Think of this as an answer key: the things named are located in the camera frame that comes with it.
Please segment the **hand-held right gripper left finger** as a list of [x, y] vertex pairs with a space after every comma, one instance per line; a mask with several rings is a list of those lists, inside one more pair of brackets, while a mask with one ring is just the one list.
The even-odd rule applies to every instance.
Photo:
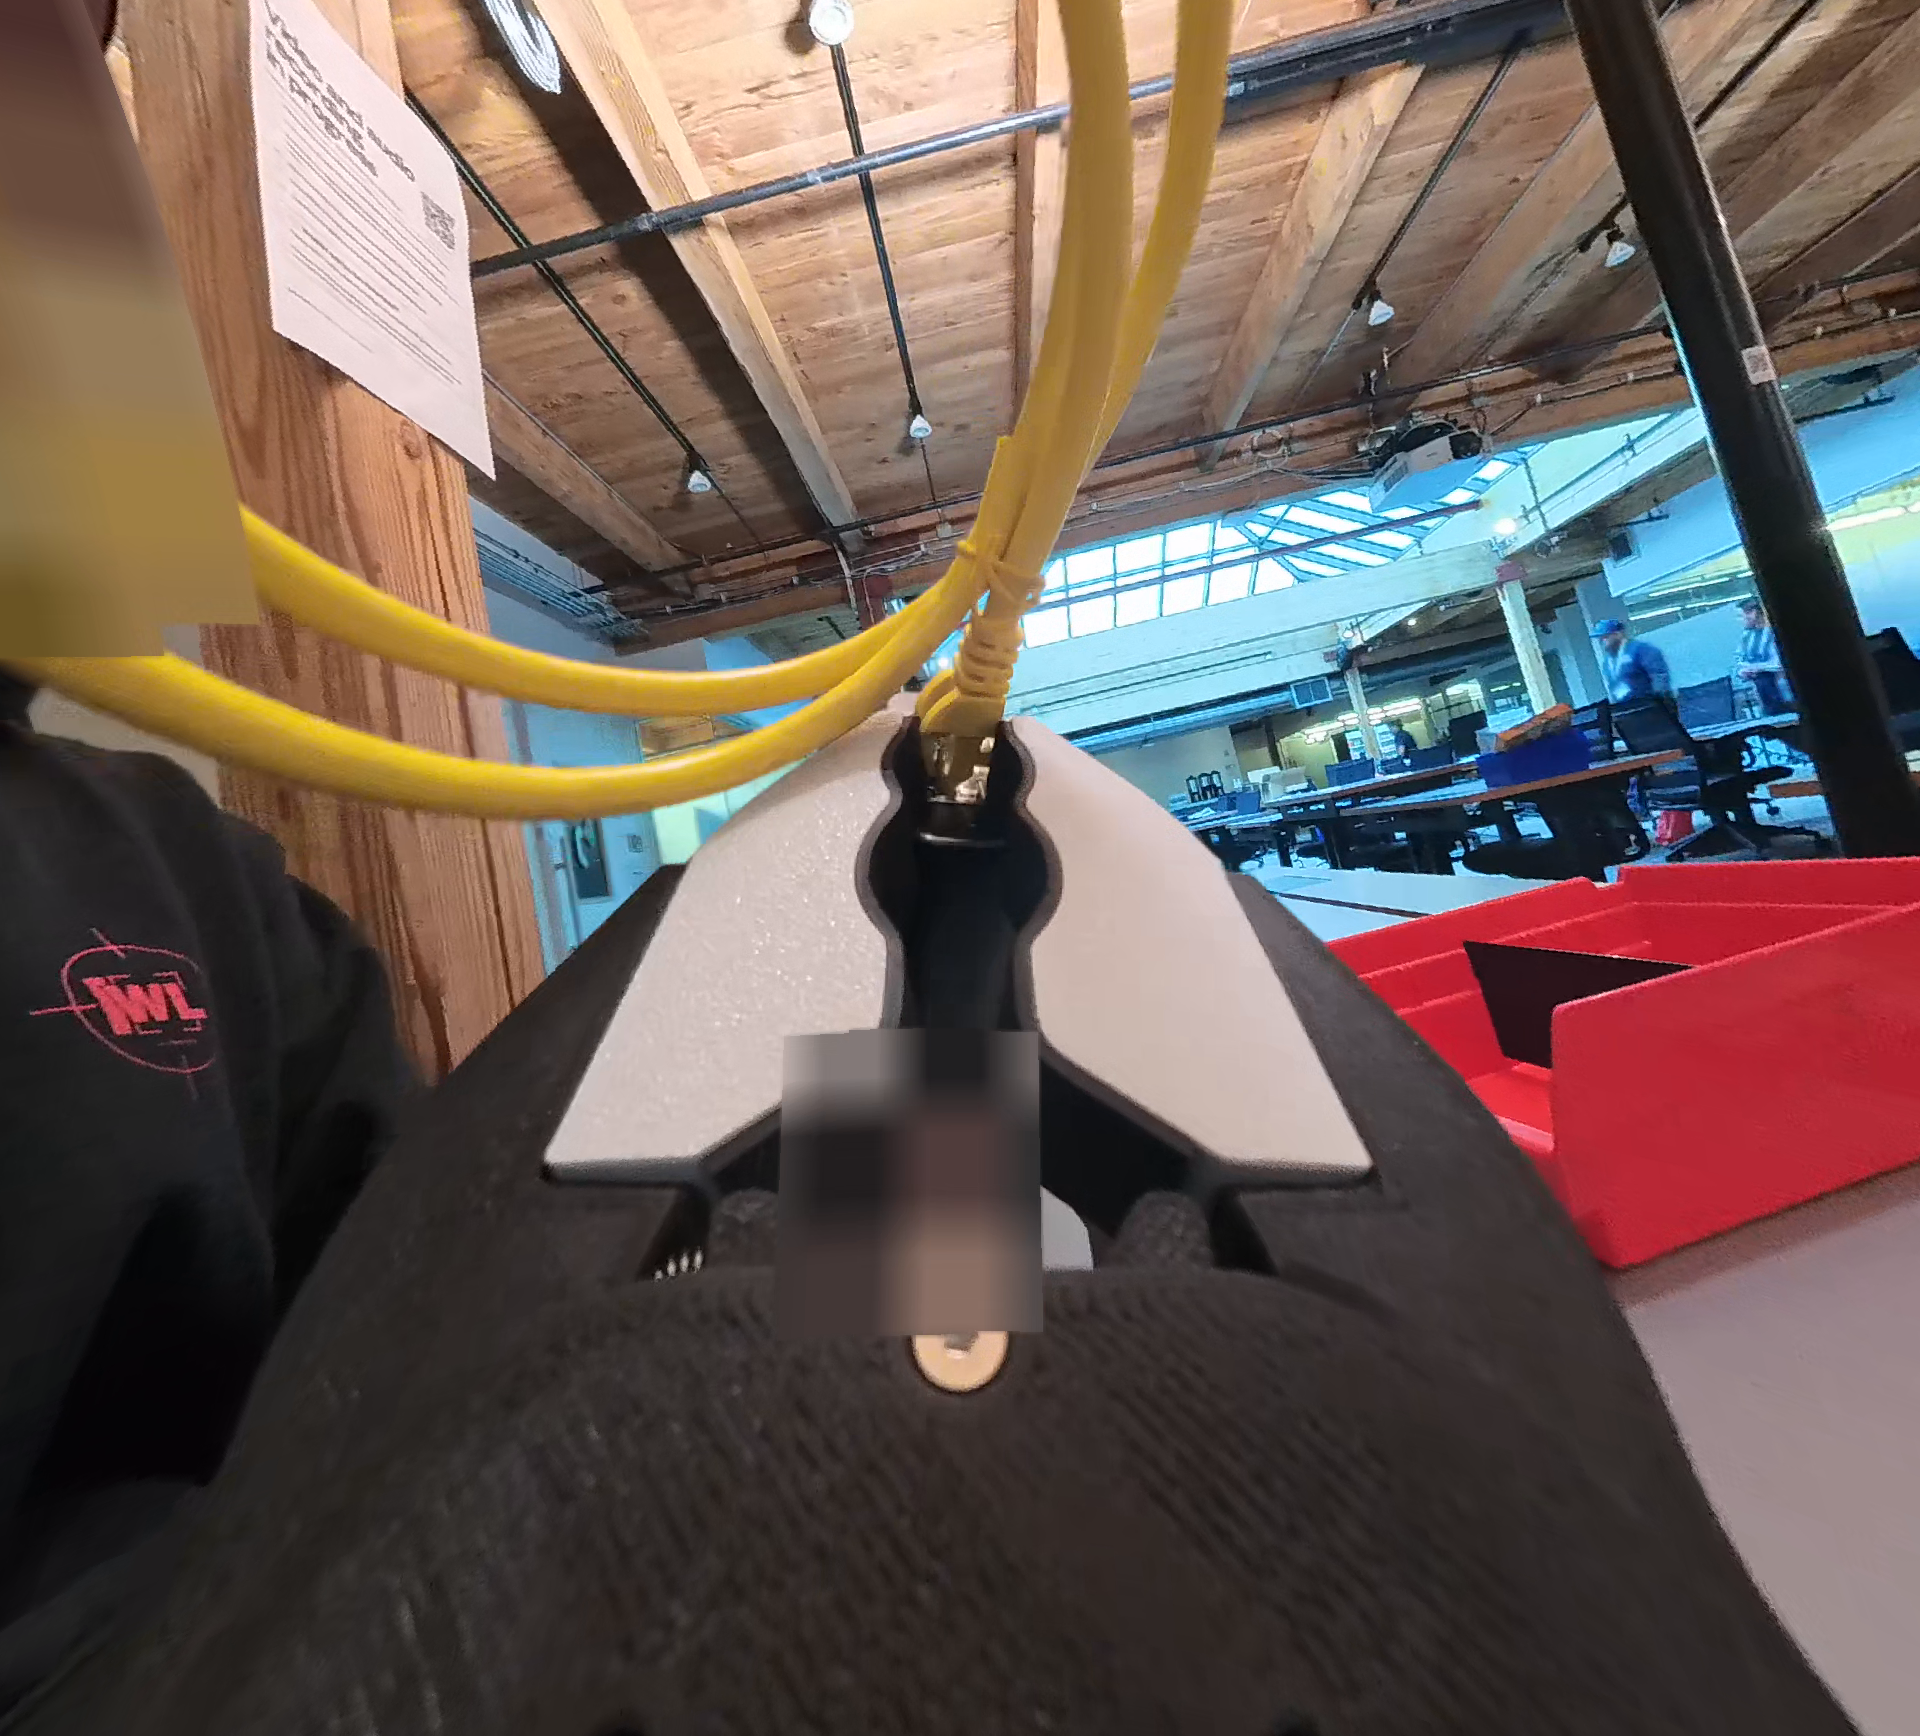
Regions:
[[784, 1090], [786, 1044], [898, 1019], [901, 941], [874, 887], [905, 713], [759, 791], [683, 867], [544, 1151], [549, 1179], [692, 1187]]

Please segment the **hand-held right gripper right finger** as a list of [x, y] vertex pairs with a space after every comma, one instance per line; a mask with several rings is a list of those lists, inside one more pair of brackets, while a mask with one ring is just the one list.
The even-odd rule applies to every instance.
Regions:
[[1021, 990], [1059, 1068], [1204, 1171], [1263, 1189], [1369, 1179], [1369, 1148], [1223, 864], [1043, 724], [1006, 731], [1043, 868]]

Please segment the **black ethernet splitter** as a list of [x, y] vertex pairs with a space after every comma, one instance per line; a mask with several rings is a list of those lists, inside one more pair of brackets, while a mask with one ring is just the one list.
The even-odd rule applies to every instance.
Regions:
[[1043, 899], [1043, 853], [1012, 809], [936, 798], [911, 844], [904, 1025], [1015, 1032], [1015, 963]]

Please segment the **blue storage crate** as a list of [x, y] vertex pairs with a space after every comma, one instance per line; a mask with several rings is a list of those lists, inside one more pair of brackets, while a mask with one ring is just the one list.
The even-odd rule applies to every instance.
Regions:
[[1593, 767], [1593, 752], [1586, 734], [1574, 726], [1522, 739], [1503, 732], [1487, 734], [1489, 746], [1475, 757], [1475, 775], [1485, 791], [1531, 788]]

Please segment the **red plastic bin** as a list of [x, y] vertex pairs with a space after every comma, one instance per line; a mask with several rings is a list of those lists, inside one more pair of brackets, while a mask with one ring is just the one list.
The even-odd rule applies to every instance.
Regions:
[[1630, 1271], [1917, 1157], [1917, 863], [1712, 861], [1335, 939]]

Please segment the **white ceiling projector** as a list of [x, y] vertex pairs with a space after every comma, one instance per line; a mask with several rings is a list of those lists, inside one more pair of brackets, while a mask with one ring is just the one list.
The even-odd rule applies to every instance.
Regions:
[[1485, 456], [1477, 428], [1450, 417], [1409, 417], [1386, 432], [1369, 455], [1365, 478], [1369, 510], [1409, 510], [1447, 481], [1459, 483]]

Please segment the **white paper notice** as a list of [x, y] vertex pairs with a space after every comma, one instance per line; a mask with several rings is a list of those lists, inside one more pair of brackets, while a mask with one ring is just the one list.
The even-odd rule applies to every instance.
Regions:
[[271, 329], [493, 477], [458, 171], [314, 0], [247, 0]]

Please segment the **black stand pole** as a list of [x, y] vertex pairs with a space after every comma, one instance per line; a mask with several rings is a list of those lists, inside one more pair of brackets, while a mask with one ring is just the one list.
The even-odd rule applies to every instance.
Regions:
[[1851, 861], [1915, 859], [1915, 784], [1653, 5], [1564, 5], [1740, 548], [1802, 704], [1838, 849]]

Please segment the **wooden post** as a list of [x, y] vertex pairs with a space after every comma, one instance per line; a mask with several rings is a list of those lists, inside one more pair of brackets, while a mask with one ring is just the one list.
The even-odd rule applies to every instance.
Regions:
[[[388, 84], [390, 0], [314, 0]], [[269, 318], [245, 0], [122, 0], [136, 140], [245, 508], [426, 614], [486, 631], [468, 468]], [[345, 908], [385, 960], [395, 1025], [439, 1080], [544, 977], [520, 831], [408, 814], [245, 770], [220, 796]]]

